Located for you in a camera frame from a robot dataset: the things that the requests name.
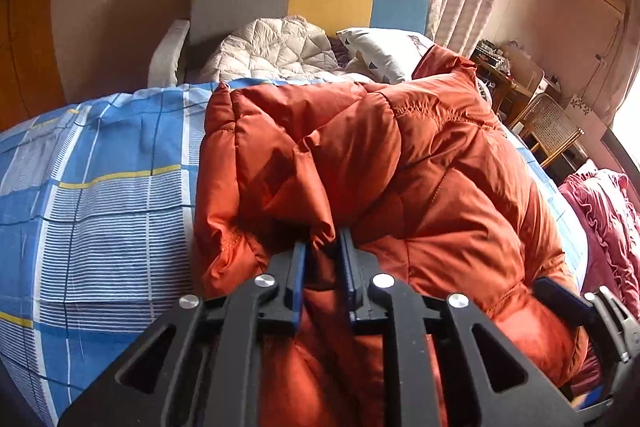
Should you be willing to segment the pink ruffled garment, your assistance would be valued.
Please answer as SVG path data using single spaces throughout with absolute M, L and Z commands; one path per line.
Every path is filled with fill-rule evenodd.
M 628 198 L 628 176 L 587 161 L 570 174 L 560 193 L 573 209 L 587 241 L 582 294 L 607 287 L 634 316 L 639 315 L 639 215 Z

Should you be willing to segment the blue plaid bed sheet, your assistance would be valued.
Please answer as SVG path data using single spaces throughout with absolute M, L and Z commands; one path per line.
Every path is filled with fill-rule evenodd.
M 53 426 L 192 287 L 211 84 L 116 93 L 1 135 L 1 361 Z

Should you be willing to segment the white bed side rail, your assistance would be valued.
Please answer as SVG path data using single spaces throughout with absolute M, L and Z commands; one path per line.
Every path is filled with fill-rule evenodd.
M 183 83 L 181 57 L 190 27 L 188 20 L 174 20 L 171 23 L 152 55 L 146 87 L 169 88 Z

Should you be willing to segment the white quilted blanket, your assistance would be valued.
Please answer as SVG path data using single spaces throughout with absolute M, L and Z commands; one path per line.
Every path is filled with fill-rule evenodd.
M 346 51 L 341 64 L 326 32 L 292 15 L 258 18 L 223 38 L 200 70 L 198 82 L 243 78 L 285 82 L 371 82 L 362 61 Z

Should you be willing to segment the wooden desk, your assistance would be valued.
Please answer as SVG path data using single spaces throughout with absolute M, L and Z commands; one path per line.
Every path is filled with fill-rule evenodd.
M 544 70 L 519 48 L 502 48 L 509 62 L 509 74 L 491 65 L 486 53 L 474 51 L 471 58 L 476 63 L 476 73 L 494 85 L 491 108 L 503 115 L 503 122 L 511 127 L 544 79 Z

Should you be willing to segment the orange puffer jacket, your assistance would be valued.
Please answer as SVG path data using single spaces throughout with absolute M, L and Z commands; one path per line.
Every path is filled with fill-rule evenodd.
M 471 61 L 433 46 L 398 84 L 220 86 L 204 132 L 194 265 L 206 296 L 310 247 L 299 332 L 265 344 L 262 425 L 381 424 L 382 341 L 348 325 L 344 228 L 418 293 L 467 295 L 553 384 L 579 371 L 586 334 L 532 295 L 538 277 L 575 287 L 554 217 Z

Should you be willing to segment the white patterned pillow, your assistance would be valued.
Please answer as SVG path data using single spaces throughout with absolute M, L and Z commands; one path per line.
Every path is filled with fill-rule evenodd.
M 401 29 L 352 27 L 336 35 L 378 82 L 389 84 L 410 80 L 421 58 L 434 46 L 424 35 Z

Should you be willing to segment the wooden rattan chair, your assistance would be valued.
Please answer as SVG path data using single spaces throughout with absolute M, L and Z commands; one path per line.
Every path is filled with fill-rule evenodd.
M 584 134 L 563 107 L 545 93 L 533 96 L 511 122 L 509 130 L 514 132 L 518 126 L 521 127 L 518 136 L 522 140 L 529 136 L 535 140 L 530 151 L 541 150 L 544 153 L 544 160 L 540 163 L 542 168 L 551 165 Z

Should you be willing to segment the desk clutter items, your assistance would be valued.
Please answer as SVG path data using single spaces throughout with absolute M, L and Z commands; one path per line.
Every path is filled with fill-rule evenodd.
M 502 72 L 504 75 L 511 74 L 511 65 L 508 58 L 504 55 L 503 50 L 500 50 L 495 43 L 492 43 L 489 40 L 480 39 L 475 46 L 471 58 L 475 62 L 488 64 L 494 69 L 497 69 L 498 72 Z

